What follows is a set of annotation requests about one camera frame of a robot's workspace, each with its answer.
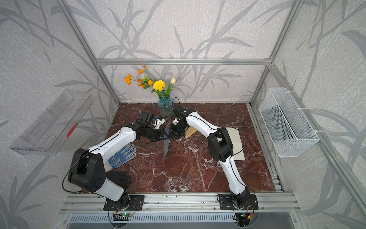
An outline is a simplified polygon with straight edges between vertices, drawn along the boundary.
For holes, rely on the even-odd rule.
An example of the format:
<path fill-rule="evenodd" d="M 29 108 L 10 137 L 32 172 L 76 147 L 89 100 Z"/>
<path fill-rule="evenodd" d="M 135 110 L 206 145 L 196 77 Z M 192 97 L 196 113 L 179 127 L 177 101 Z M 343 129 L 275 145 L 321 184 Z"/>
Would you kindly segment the brown kraft envelope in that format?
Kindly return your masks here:
<path fill-rule="evenodd" d="M 197 132 L 197 129 L 190 126 L 185 130 L 185 138 L 189 138 L 190 136 L 192 136 L 195 132 Z"/>

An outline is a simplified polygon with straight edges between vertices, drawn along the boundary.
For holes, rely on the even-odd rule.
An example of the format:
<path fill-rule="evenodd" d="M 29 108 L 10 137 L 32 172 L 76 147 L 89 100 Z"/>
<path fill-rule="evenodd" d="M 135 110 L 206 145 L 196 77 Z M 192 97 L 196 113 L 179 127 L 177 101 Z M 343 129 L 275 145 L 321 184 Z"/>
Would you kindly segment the cream paper sheet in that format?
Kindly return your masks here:
<path fill-rule="evenodd" d="M 229 136 L 233 143 L 234 160 L 245 161 L 246 158 L 244 155 L 244 147 L 242 144 L 243 138 L 241 138 L 239 130 L 233 127 L 227 127 L 226 129 L 228 130 Z"/>

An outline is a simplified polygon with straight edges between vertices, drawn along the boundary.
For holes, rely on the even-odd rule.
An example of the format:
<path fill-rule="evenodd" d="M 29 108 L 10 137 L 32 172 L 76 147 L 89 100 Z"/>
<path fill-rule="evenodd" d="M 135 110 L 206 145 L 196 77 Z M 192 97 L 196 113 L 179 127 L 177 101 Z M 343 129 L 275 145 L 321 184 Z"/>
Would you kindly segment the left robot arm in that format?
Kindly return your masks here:
<path fill-rule="evenodd" d="M 127 172 L 118 172 L 116 168 L 136 157 L 133 141 L 146 137 L 151 142 L 164 138 L 162 124 L 165 119 L 151 113 L 141 112 L 133 123 L 122 127 L 117 133 L 89 149 L 75 151 L 69 172 L 65 179 L 73 185 L 96 193 L 122 206 L 130 202 Z"/>

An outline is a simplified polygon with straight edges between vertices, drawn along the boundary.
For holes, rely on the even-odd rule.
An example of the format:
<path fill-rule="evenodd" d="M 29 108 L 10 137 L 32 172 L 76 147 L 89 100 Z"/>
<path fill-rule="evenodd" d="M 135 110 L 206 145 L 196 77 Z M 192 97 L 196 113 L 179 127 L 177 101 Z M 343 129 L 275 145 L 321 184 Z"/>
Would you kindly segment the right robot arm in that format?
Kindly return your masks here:
<path fill-rule="evenodd" d="M 221 165 L 225 173 L 233 203 L 236 208 L 242 209 L 250 197 L 250 191 L 236 167 L 234 145 L 228 130 L 209 123 L 191 108 L 185 109 L 178 105 L 173 111 L 178 122 L 171 126 L 171 137 L 183 136 L 187 127 L 193 127 L 207 139 L 211 157 Z"/>

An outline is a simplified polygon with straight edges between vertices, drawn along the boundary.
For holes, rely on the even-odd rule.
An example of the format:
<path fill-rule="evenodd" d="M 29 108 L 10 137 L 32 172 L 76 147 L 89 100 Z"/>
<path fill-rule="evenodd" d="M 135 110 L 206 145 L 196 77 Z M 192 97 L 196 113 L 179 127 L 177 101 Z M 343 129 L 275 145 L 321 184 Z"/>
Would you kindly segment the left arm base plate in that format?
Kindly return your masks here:
<path fill-rule="evenodd" d="M 118 201 L 106 199 L 104 211 L 117 211 L 127 209 L 130 211 L 141 211 L 144 204 L 144 195 L 124 195 Z"/>

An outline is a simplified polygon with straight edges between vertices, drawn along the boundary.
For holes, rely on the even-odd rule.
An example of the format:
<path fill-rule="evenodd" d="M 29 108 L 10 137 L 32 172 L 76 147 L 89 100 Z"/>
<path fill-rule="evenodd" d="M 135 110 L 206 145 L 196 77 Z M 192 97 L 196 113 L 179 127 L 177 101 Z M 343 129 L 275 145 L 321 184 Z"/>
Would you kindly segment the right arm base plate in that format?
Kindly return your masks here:
<path fill-rule="evenodd" d="M 218 194 L 216 199 L 220 204 L 220 210 L 258 210 L 258 201 L 254 194 L 249 195 L 245 201 L 233 198 L 230 194 Z"/>

